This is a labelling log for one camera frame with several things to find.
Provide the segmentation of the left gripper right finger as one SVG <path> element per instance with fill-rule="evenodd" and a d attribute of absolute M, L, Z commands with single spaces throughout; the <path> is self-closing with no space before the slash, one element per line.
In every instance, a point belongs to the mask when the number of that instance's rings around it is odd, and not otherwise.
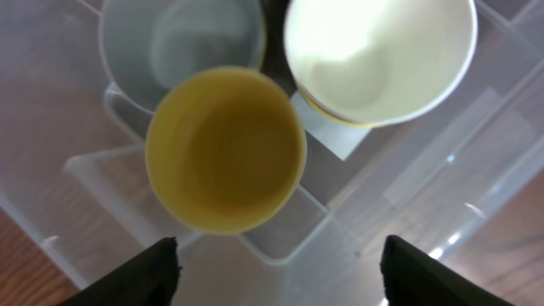
<path fill-rule="evenodd" d="M 389 306 L 510 306 L 397 235 L 384 243 L 380 270 Z"/>

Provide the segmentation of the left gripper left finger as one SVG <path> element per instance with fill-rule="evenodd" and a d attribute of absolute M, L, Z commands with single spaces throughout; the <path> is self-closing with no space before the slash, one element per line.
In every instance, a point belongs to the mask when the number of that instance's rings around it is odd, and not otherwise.
<path fill-rule="evenodd" d="M 182 269 L 177 247 L 163 238 L 59 306 L 169 306 Z"/>

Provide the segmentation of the cream white cup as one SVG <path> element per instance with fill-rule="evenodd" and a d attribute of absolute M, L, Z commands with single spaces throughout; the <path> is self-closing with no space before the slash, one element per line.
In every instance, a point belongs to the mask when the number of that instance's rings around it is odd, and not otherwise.
<path fill-rule="evenodd" d="M 444 102 L 477 36 L 473 0 L 292 0 L 283 28 L 295 86 L 335 116 L 383 126 Z"/>

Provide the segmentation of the light blue small bowl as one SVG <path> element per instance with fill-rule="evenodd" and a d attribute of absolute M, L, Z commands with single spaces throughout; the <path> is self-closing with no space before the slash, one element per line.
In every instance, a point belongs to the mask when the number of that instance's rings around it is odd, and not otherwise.
<path fill-rule="evenodd" d="M 256 0 L 107 0 L 99 15 L 104 67 L 128 100 L 154 113 L 162 98 L 200 71 L 258 70 L 267 28 Z"/>

